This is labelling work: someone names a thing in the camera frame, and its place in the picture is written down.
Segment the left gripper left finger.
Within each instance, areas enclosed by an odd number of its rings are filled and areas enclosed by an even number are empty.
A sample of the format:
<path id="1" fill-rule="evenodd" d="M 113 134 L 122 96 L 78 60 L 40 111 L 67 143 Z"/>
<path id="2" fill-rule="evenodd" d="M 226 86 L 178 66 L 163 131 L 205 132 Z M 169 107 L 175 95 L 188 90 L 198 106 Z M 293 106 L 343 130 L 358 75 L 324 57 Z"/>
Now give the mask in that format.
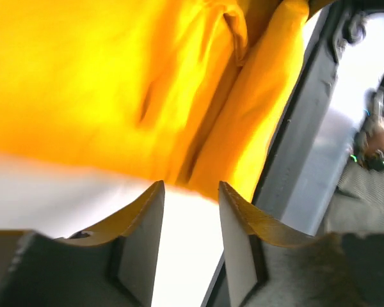
<path id="1" fill-rule="evenodd" d="M 0 306 L 150 306 L 164 183 L 69 238 L 0 230 Z"/>

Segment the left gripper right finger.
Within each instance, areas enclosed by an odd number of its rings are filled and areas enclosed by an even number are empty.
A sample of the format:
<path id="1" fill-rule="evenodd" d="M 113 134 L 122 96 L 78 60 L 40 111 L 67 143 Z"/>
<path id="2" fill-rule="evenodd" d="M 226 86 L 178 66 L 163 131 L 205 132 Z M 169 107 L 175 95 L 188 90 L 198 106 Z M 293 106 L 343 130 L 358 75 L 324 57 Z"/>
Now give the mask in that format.
<path id="1" fill-rule="evenodd" d="M 384 233 L 309 236 L 226 182 L 218 201 L 232 306 L 384 306 Z"/>

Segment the orange t shirt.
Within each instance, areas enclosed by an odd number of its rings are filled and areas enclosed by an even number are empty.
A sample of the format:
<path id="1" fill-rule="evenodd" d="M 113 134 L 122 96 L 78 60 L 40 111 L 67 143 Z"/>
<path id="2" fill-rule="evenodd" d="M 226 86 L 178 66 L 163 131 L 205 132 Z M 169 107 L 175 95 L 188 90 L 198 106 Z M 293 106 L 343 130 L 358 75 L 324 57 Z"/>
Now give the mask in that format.
<path id="1" fill-rule="evenodd" d="M 0 1 L 0 153 L 250 200 L 310 1 Z"/>

